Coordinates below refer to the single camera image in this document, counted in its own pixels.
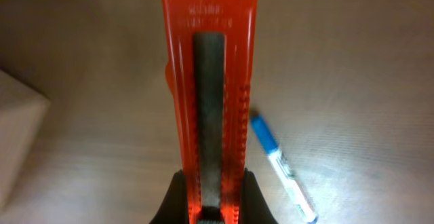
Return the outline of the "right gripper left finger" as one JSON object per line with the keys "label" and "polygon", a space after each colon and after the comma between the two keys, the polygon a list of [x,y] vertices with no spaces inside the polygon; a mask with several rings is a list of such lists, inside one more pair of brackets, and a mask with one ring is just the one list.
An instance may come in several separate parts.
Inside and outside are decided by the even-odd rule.
{"label": "right gripper left finger", "polygon": [[186,178],[175,172],[165,197],[150,224],[189,224]]}

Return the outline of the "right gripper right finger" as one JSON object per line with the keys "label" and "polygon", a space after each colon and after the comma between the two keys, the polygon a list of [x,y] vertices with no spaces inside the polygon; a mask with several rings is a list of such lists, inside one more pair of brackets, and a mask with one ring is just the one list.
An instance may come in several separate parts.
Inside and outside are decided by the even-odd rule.
{"label": "right gripper right finger", "polygon": [[254,173],[247,168],[241,186],[239,224],[277,224]]}

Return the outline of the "brown cardboard box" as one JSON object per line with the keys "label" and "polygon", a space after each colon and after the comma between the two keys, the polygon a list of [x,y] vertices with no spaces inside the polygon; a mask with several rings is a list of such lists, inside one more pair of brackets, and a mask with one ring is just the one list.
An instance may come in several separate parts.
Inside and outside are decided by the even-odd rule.
{"label": "brown cardboard box", "polygon": [[1,72],[1,212],[49,106],[44,95]]}

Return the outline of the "orange utility knife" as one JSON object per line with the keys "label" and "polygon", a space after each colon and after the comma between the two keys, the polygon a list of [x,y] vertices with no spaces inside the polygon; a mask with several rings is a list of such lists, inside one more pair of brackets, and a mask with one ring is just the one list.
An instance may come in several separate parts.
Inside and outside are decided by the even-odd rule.
{"label": "orange utility knife", "polygon": [[162,0],[191,223],[238,223],[257,0]]}

